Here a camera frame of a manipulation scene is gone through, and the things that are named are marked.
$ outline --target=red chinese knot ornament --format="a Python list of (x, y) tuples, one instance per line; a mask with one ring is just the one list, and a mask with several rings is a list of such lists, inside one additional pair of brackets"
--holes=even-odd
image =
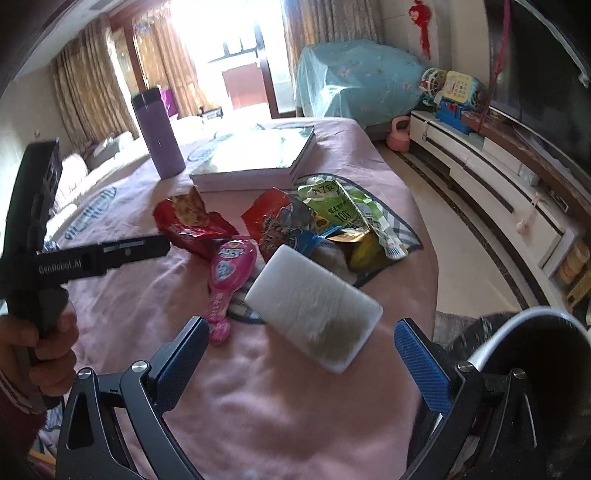
[(414, 0), (416, 5), (413, 5), (408, 13), (411, 20), (421, 28), (421, 47), (423, 55), (431, 60), (431, 43), (429, 42), (428, 25), (431, 20), (431, 9), (425, 5), (421, 0)]

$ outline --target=human hand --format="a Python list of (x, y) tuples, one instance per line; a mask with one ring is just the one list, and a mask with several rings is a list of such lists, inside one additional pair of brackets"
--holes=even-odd
[(29, 380), (44, 395), (59, 397), (72, 387), (76, 379), (76, 354), (72, 345), (79, 336), (76, 321), (76, 312), (69, 303), (57, 320), (57, 330), (40, 339), (31, 322), (12, 315), (0, 316), (0, 370), (21, 393), (26, 395), (28, 382), (19, 372), (13, 345), (35, 348), (37, 358), (43, 363), (29, 370)]

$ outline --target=toy cash register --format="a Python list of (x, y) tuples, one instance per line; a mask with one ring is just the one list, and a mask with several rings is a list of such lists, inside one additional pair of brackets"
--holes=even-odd
[(462, 123), (462, 112), (478, 111), (483, 104), (484, 87), (477, 78), (448, 72), (436, 117), (464, 134), (472, 129)]

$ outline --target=white sponge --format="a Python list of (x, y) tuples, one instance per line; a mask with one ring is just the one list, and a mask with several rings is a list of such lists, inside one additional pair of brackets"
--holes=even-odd
[(377, 301), (286, 245), (269, 260), (245, 301), (335, 373), (349, 366), (384, 312)]

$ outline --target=purple thermos bottle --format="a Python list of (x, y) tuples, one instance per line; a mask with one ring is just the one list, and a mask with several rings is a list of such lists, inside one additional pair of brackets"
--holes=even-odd
[(137, 94), (131, 100), (152, 161), (160, 178), (174, 177), (185, 169), (185, 163), (173, 127), (166, 114), (159, 88)]

